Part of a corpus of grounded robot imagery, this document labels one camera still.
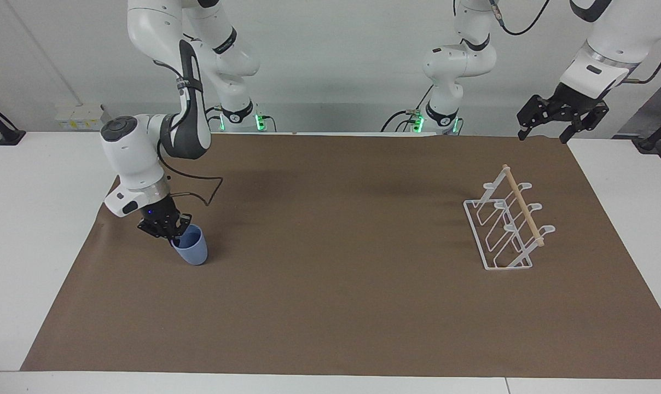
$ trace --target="table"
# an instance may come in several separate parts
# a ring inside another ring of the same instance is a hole
[[[661,307],[661,160],[627,141],[569,147]],[[661,381],[16,372],[113,178],[95,132],[34,132],[0,147],[0,392],[661,394]]]

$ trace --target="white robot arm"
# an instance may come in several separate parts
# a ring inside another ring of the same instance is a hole
[[[456,80],[484,75],[494,69],[496,50],[490,45],[493,19],[488,0],[460,0],[456,6],[455,30],[461,42],[435,48],[423,61],[423,71],[434,85],[425,107],[424,130],[451,132],[463,97]]]
[[[192,42],[183,39],[183,11],[200,37]],[[242,77],[254,75],[260,64],[220,0],[129,0],[127,22],[138,50],[175,72],[181,110],[119,117],[103,127],[102,147],[120,178],[105,205],[119,217],[140,210],[140,229],[176,242],[191,216],[176,209],[157,149],[162,144],[172,157],[198,159],[210,147],[200,68],[217,89],[223,127],[258,130],[256,106]]]
[[[595,23],[593,32],[561,76],[554,94],[549,99],[534,95],[518,112],[521,140],[532,128],[552,120],[571,122],[560,135],[562,143],[581,130],[593,130],[609,111],[605,95],[661,39],[661,0],[569,1],[579,18]]]

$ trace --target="plastic cup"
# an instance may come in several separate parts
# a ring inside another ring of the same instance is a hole
[[[204,234],[195,224],[190,224],[187,227],[185,233],[180,237],[179,246],[175,246],[172,241],[170,241],[170,244],[186,262],[193,266],[202,265],[208,257]]]

